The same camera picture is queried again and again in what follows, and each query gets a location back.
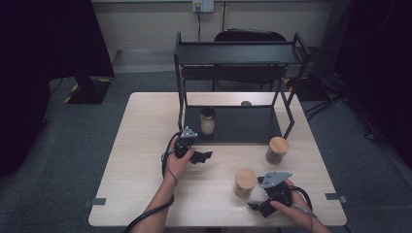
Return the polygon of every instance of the table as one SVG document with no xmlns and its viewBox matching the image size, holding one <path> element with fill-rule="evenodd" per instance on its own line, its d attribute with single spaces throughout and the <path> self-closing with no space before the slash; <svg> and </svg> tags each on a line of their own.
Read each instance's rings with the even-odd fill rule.
<svg viewBox="0 0 412 233">
<path fill-rule="evenodd" d="M 198 105 L 240 105 L 244 100 L 267 104 L 273 92 L 188 92 L 188 97 Z M 286 130 L 289 120 L 283 102 L 277 101 L 275 109 L 281 129 Z M 250 200 L 265 200 L 258 185 L 250 200 L 235 196 L 234 176 L 243 167 L 259 176 L 267 171 L 292 172 L 291 180 L 309 194 L 319 219 L 325 225 L 344 225 L 346 216 L 340 202 L 326 199 L 326 193 L 335 193 L 335 189 L 296 97 L 291 110 L 295 117 L 295 129 L 288 138 L 291 149 L 277 166 L 264 158 L 268 145 L 196 146 L 198 151 L 211 150 L 213 155 L 205 164 L 188 165 L 176 188 L 166 226 L 294 226 L 279 212 L 264 218 L 248 207 Z M 130 96 L 96 195 L 106 198 L 106 203 L 92 207 L 91 225 L 126 226 L 142 214 L 162 181 L 160 155 L 178 131 L 178 112 L 176 92 Z"/>
</svg>

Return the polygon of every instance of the gray carpet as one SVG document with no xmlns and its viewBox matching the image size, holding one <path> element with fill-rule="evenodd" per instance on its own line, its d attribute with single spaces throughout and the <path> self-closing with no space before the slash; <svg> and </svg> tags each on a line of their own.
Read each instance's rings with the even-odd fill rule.
<svg viewBox="0 0 412 233">
<path fill-rule="evenodd" d="M 48 122 L 20 169 L 0 179 L 1 233 L 123 230 L 90 226 L 90 208 L 84 202 L 95 197 L 129 95 L 176 91 L 174 72 L 118 74 L 101 105 L 63 104 L 74 84 L 72 78 L 60 86 L 59 80 L 51 82 L 51 90 L 58 89 L 48 105 Z M 211 88 L 211 82 L 188 83 L 191 91 Z M 259 86 L 222 82 L 218 90 L 259 91 Z M 309 109 L 319 102 L 301 104 Z M 349 200 L 342 204 L 349 229 L 411 232 L 412 186 L 383 146 L 363 137 L 364 121 L 348 103 L 338 101 L 309 124 L 337 193 Z M 348 232 L 344 227 L 331 229 Z"/>
</svg>

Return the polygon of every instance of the cork lid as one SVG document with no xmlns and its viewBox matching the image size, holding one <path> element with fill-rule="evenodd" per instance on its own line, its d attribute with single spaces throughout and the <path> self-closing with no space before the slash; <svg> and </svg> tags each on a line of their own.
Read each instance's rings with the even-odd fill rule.
<svg viewBox="0 0 412 233">
<path fill-rule="evenodd" d="M 241 168 L 236 172 L 235 181 L 242 188 L 253 188 L 258 182 L 258 176 L 252 169 Z"/>
<path fill-rule="evenodd" d="M 285 154 L 289 151 L 289 143 L 282 137 L 273 137 L 269 142 L 270 149 L 278 154 Z"/>
<path fill-rule="evenodd" d="M 216 111 L 213 107 L 207 106 L 200 110 L 200 113 L 205 117 L 215 118 Z"/>
</svg>

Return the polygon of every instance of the wall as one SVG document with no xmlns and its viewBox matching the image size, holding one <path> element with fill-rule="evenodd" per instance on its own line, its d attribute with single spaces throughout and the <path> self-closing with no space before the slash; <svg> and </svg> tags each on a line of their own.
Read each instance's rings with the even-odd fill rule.
<svg viewBox="0 0 412 233">
<path fill-rule="evenodd" d="M 176 33 L 197 41 L 198 18 L 191 1 L 94 0 L 108 49 L 172 50 Z M 213 41 L 226 28 L 271 30 L 288 40 L 299 31 L 308 46 L 323 37 L 331 1 L 215 1 L 215 11 L 200 15 L 201 41 Z"/>
</svg>

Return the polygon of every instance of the black stand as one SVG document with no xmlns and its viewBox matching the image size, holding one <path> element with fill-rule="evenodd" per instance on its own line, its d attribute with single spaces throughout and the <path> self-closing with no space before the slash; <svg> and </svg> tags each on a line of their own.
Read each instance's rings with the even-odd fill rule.
<svg viewBox="0 0 412 233">
<path fill-rule="evenodd" d="M 262 143 L 278 136 L 288 138 L 294 119 L 290 105 L 299 80 L 311 57 L 299 33 L 292 42 L 213 42 L 184 43 L 178 33 L 174 52 L 176 81 L 179 91 L 179 129 L 189 126 L 200 132 L 200 109 L 188 102 L 186 81 L 278 80 L 274 98 L 269 105 L 213 106 L 216 109 L 215 133 L 200 136 L 196 143 Z M 290 96 L 282 89 L 282 73 L 289 64 L 300 65 Z M 290 124 L 282 134 L 275 115 L 274 105 L 279 95 L 285 104 Z"/>
</svg>

